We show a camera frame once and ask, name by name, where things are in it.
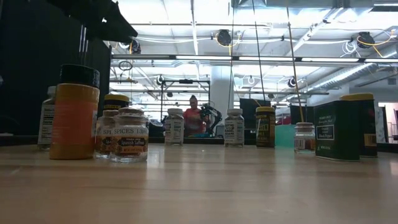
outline duct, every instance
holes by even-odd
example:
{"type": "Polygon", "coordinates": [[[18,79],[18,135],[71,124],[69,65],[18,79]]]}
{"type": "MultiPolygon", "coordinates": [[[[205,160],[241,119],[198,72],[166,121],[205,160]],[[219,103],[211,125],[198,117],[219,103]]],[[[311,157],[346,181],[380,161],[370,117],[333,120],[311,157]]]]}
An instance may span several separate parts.
{"type": "MultiPolygon", "coordinates": [[[[397,48],[398,45],[388,47],[381,51],[381,55],[385,55],[384,58],[398,58],[397,48]]],[[[374,73],[379,68],[381,68],[381,66],[378,63],[364,63],[353,68],[343,68],[309,85],[307,91],[330,90],[333,87],[341,86],[345,83],[369,75],[370,73],[374,73]]]]}

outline green tin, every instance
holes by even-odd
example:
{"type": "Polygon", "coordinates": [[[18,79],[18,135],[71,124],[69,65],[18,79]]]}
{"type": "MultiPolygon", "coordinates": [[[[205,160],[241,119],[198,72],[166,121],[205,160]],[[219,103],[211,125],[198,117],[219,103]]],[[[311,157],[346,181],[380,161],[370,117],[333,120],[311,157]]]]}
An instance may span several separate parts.
{"type": "Polygon", "coordinates": [[[350,101],[354,104],[354,113],[359,118],[359,131],[361,138],[360,145],[361,157],[377,157],[376,141],[376,120],[374,112],[374,100],[371,93],[357,93],[342,96],[340,100],[350,101]]]}
{"type": "Polygon", "coordinates": [[[350,101],[333,101],[316,106],[315,143],[317,157],[338,161],[358,161],[361,139],[359,119],[350,101]]]}

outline dark bottle with yellow lid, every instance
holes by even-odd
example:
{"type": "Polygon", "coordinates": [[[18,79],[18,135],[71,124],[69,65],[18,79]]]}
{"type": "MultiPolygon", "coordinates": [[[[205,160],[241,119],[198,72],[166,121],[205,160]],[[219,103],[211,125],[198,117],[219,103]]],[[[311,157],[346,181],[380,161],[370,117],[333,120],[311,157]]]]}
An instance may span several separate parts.
{"type": "Polygon", "coordinates": [[[275,109],[272,107],[256,109],[256,146],[275,148],[275,109]]]}
{"type": "Polygon", "coordinates": [[[126,95],[107,94],[104,99],[104,110],[118,110],[128,107],[129,100],[126,95]]]}

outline ceiling light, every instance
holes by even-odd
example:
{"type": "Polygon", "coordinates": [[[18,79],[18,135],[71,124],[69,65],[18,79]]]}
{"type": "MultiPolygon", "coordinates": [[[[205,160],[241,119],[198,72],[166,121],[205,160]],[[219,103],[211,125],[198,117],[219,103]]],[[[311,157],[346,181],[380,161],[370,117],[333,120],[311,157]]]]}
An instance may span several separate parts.
{"type": "Polygon", "coordinates": [[[250,76],[250,78],[248,78],[248,83],[251,85],[254,84],[254,79],[252,76],[250,76]]]}
{"type": "Polygon", "coordinates": [[[374,4],[374,6],[398,6],[398,3],[374,4]]]}
{"type": "Polygon", "coordinates": [[[303,62],[357,62],[359,58],[303,58],[303,62]]]}
{"type": "MultiPolygon", "coordinates": [[[[259,60],[259,57],[239,57],[239,60],[259,60]]],[[[291,57],[260,57],[262,61],[271,61],[271,62],[291,62],[291,57]]]]}
{"type": "Polygon", "coordinates": [[[395,63],[395,62],[398,62],[398,59],[393,59],[393,58],[369,58],[369,59],[366,59],[365,62],[395,63]]]}
{"type": "Polygon", "coordinates": [[[231,60],[229,56],[175,56],[176,59],[181,60],[231,60]]]}

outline yellow lid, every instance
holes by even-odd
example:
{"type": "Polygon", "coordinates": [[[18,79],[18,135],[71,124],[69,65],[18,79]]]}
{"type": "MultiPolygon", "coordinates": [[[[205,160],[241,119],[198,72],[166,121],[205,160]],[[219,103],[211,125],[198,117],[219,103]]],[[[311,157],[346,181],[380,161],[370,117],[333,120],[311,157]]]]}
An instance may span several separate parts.
{"type": "Polygon", "coordinates": [[[373,99],[374,98],[372,93],[356,93],[340,97],[340,100],[346,100],[346,101],[373,100],[373,99]]]}
{"type": "Polygon", "coordinates": [[[126,95],[114,95],[114,94],[107,94],[105,95],[105,100],[121,100],[121,101],[130,101],[129,97],[126,95]]]}
{"type": "Polygon", "coordinates": [[[98,103],[100,90],[91,86],[61,83],[57,85],[56,101],[58,100],[77,100],[98,103]]]}
{"type": "Polygon", "coordinates": [[[270,106],[260,106],[256,108],[256,112],[275,112],[275,109],[270,106]]]}

